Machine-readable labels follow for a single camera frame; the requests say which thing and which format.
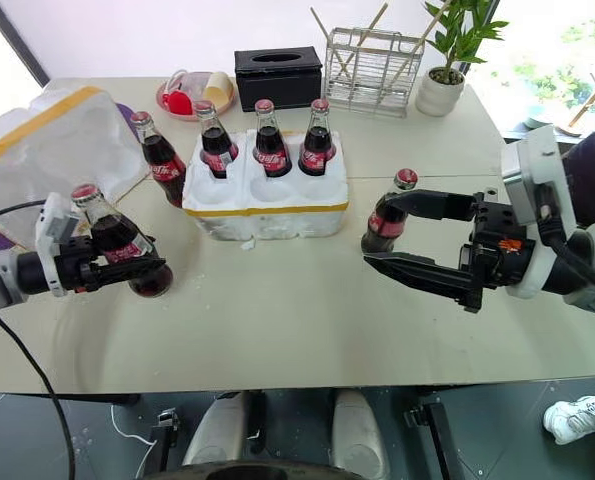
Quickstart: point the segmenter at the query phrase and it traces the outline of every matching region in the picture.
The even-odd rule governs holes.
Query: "table surface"
[[[151,94],[157,79],[90,83],[134,109],[154,111]],[[478,105],[469,89],[462,102]],[[461,104],[455,114],[467,106]],[[437,135],[450,137],[449,121],[467,122],[478,109],[439,120]],[[454,176],[458,170],[445,161],[445,145],[413,147],[409,128],[421,131],[416,122],[431,128],[436,119],[412,110],[406,120],[383,121],[383,128],[375,126],[381,120],[370,117],[337,110],[331,114],[352,174],[350,207],[341,231],[332,237],[259,241],[244,251],[238,242],[207,237],[183,211],[162,201],[158,185],[146,179],[119,208],[157,237],[158,249],[175,273],[166,295],[143,299],[126,285],[112,285],[59,299],[35,296],[1,314],[62,393],[460,384],[595,375],[595,315],[567,306],[557,296],[542,293],[525,301],[503,289],[486,291],[482,310],[473,315],[452,300],[381,276],[363,262],[359,239],[366,218],[400,166],[418,169],[420,188],[468,194],[493,186],[506,200],[501,180],[490,175],[496,161],[474,156],[472,164],[459,166],[470,168],[470,174]],[[155,117],[182,156],[192,150],[196,125],[179,124],[163,114]],[[307,110],[280,112],[289,128],[303,126],[307,117]],[[223,118],[233,130],[254,123],[253,116],[235,109]],[[472,125],[486,122],[487,117],[474,118]],[[351,125],[362,126],[361,135]],[[411,144],[406,151],[416,151],[415,159],[423,162],[386,157],[368,168],[351,147],[380,135],[386,139],[384,130],[395,135],[395,129],[399,137],[382,143],[383,151],[396,149],[398,138],[407,139]],[[487,148],[501,143],[497,137],[488,139]],[[460,155],[461,146],[450,149],[451,154]],[[440,147],[444,154],[435,159]],[[424,148],[434,153],[424,154]],[[384,178],[358,178],[375,177],[375,171]],[[456,266],[469,230],[462,222],[411,217],[396,248]],[[1,330],[0,391],[42,391]]]

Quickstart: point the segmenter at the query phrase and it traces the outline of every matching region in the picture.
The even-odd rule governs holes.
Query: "dish rack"
[[[331,105],[403,117],[424,46],[399,32],[335,28],[328,36],[324,89]]]

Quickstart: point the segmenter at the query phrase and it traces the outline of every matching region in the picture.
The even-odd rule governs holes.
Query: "potted plant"
[[[486,13],[492,0],[453,0],[439,18],[445,33],[435,31],[435,41],[426,40],[446,57],[446,64],[434,67],[424,75],[415,105],[427,115],[441,117],[450,113],[464,89],[464,75],[452,68],[455,62],[484,63],[477,57],[482,40],[502,40],[499,31],[508,22],[486,22]],[[439,8],[426,2],[426,10],[433,18]]]

